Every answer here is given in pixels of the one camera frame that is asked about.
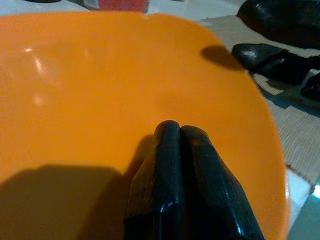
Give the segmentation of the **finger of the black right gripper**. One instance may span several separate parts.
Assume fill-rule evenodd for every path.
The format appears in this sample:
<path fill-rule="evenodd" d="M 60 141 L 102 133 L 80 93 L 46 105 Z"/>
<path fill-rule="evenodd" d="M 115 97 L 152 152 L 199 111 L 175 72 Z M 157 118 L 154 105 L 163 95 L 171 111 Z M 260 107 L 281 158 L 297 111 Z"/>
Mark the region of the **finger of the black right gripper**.
<path fill-rule="evenodd" d="M 264 43 L 239 43 L 233 46 L 231 53 L 247 70 L 255 70 L 288 55 L 287 50 Z"/>
<path fill-rule="evenodd" d="M 246 0 L 236 16 L 271 41 L 320 49 L 320 0 Z"/>

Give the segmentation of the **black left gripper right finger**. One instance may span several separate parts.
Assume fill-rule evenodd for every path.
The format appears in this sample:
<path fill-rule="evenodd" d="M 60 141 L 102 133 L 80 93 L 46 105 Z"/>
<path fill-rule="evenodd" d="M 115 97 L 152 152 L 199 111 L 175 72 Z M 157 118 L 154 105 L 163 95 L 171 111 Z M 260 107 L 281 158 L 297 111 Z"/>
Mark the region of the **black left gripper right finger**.
<path fill-rule="evenodd" d="M 245 191 L 207 133 L 180 128 L 189 240 L 265 240 Z"/>

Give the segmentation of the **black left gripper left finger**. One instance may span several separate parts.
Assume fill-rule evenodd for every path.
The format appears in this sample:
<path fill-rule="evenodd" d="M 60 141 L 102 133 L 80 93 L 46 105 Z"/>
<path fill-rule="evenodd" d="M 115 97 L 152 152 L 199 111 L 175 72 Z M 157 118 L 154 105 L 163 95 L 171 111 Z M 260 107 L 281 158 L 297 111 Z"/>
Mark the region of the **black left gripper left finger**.
<path fill-rule="evenodd" d="M 153 144 L 131 181 L 124 218 L 124 240 L 181 240 L 184 190 L 180 126 L 161 122 Z"/>

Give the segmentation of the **red instant noodle bowl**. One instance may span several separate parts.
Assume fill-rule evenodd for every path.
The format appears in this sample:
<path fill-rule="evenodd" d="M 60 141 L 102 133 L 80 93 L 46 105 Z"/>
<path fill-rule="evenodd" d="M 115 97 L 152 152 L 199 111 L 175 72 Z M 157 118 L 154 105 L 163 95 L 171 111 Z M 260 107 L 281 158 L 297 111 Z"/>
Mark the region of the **red instant noodle bowl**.
<path fill-rule="evenodd" d="M 148 10 L 149 0 L 98 0 L 100 10 L 142 12 Z"/>

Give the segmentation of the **orange plastic plate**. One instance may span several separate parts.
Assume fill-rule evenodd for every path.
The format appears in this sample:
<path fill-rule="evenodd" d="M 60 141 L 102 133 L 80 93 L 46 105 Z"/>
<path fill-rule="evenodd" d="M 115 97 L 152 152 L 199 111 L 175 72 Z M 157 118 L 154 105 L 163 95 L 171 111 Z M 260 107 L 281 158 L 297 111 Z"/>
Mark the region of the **orange plastic plate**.
<path fill-rule="evenodd" d="M 131 180 L 166 120 L 203 129 L 265 240 L 287 240 L 275 124 L 207 28 L 134 12 L 0 16 L 0 240 L 122 240 Z"/>

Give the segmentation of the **beige woven placemat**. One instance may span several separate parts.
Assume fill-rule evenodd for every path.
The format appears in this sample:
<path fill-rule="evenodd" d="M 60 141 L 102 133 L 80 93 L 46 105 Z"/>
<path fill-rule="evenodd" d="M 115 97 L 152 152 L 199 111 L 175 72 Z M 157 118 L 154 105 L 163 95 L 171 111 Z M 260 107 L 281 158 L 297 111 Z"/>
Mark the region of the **beige woven placemat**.
<path fill-rule="evenodd" d="M 268 40 L 248 28 L 234 15 L 205 18 L 200 23 L 217 35 L 225 48 L 240 43 L 268 44 L 301 57 L 320 55 L 320 50 L 302 49 Z M 275 121 L 285 155 L 285 164 L 312 186 L 320 180 L 320 102 L 300 95 L 302 85 L 292 86 L 251 74 Z"/>

